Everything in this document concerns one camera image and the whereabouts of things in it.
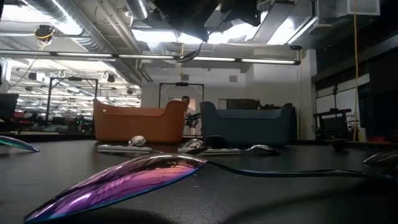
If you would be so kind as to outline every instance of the cable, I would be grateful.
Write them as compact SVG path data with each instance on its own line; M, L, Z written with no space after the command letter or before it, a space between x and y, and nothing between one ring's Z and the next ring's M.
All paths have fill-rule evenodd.
M303 49L300 49L300 61L303 61ZM303 63L300 63L300 79L301 79L301 107L303 107ZM301 130L300 130L300 140L303 139L303 113L302 111L300 112L300 124L301 124Z
M358 6L358 0L354 0L354 46L355 46L355 104L354 104L354 139L356 139L356 120L357 120L357 104L358 104L358 35L357 35L357 25L356 25L356 11Z
M40 47L39 51L43 51L44 47L47 45L43 45ZM33 62L31 63L31 65L29 65L29 68L27 68L25 74L23 76L20 77L20 79L18 79L18 81L16 81L13 85L18 84L23 78L25 78L26 74L29 72L29 70L33 67L33 64L36 62L37 60L37 55L35 56L35 59L33 60Z
M184 43L181 43L181 56L183 56L184 55ZM180 76L182 76L183 75L183 72L182 72L182 64L183 64L183 62L181 62L180 63Z
M224 16L224 18L223 18L222 20L220 20L220 22L217 24L217 26L215 26L215 27L213 28L213 30L208 34L209 36L210 36L212 33L214 33L214 31L217 30L217 28L225 21L225 19L229 16L229 14L230 14L231 11L232 11L232 10L229 10L229 11L226 13L226 15ZM183 56L182 58L178 59L177 62L178 62L178 63L188 62L188 61L194 59L195 57L197 57L197 56L199 55L200 50L201 50L201 48L203 47L203 44L204 44L204 43L205 43L205 42L202 42L196 50L194 50L193 52L189 52L188 54L186 54L186 56Z

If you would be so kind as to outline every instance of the desk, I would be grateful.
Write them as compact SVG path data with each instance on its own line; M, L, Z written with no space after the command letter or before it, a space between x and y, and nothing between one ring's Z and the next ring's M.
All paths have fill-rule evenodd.
M32 143L41 152L0 146L0 223L22 223L29 212L71 185L131 154L103 154L94 140ZM158 144L161 151L178 145ZM329 146L278 148L277 157L206 157L249 170L351 169L375 148L333 152ZM363 179L261 179L206 165L175 184L53 223L398 223L398 190Z

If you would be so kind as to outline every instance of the fluorescent light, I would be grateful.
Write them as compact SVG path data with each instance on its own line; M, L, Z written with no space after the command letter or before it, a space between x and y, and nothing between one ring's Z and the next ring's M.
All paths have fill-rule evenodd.
M312 20L303 27L303 29L300 29L287 43L291 44L293 43L297 38L299 38L308 28L310 28L316 21L318 20L318 17L315 16L312 18Z
M72 92L74 92L74 93L79 93L79 92L80 92L80 90L79 90L79 89L77 89L77 88L73 88L73 87L71 87L71 88L67 88L67 90L69 90L69 91L72 91Z
M158 42L176 42L177 37L173 31L158 31L158 30L136 30L132 29L132 33L138 41L146 43L158 43Z
M48 98L48 95L40 95L40 94L20 94L19 96L24 97L41 97ZM51 98L75 98L81 100L94 100L92 96L73 96L73 95L51 95ZM111 100L139 100L137 97L126 97L126 96L109 96ZM98 100L107 100L105 96L97 97Z
M9 55L50 55L49 52L40 52L40 51L28 51L28 50L0 50L0 54L9 54Z
M60 85L63 85L63 86L69 86L69 84L66 84L66 83L64 83L64 82L59 82L59 84L60 84Z
M294 35L294 23L291 18L287 18L275 31L267 44L283 45Z
M242 59L244 63L269 63L281 65L294 65L295 61L291 60L270 60L270 59Z
M119 55L120 58L136 58L136 59L155 59L155 60L173 60L173 56L166 55Z
M194 60L211 62L234 62L235 58L195 57Z
M68 57L99 57L106 58L112 57L111 54L90 54L90 53L70 53L70 52L59 52L58 56L68 56Z
M115 62L116 58L88 58L88 61L100 62Z

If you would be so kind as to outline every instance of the yellow cable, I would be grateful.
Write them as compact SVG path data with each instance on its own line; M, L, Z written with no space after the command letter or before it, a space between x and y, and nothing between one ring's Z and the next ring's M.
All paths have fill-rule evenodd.
M181 56L183 56L184 55L184 43L181 43ZM180 63L180 76L182 76L183 75L183 72L182 72L182 62Z
M303 108L303 49L300 50L300 76L301 76L301 107ZM300 130L300 139L303 139L303 113L301 111L301 130Z
M356 27L356 11L358 0L354 0L354 45L355 45L355 108L354 108L354 139L356 139L356 120L357 120L357 104L358 104L358 36L357 36L357 27Z

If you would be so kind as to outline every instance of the spoon handle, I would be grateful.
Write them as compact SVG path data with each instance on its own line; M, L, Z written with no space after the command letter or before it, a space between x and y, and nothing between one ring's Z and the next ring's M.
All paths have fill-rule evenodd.
M371 175L364 172L353 170L309 170L300 172L258 172L251 170L235 169L218 162L207 161L208 164L216 166L220 169L232 172L234 174L245 175L249 177L267 177L267 178L280 178L280 177L357 177L367 179L391 179L390 177Z

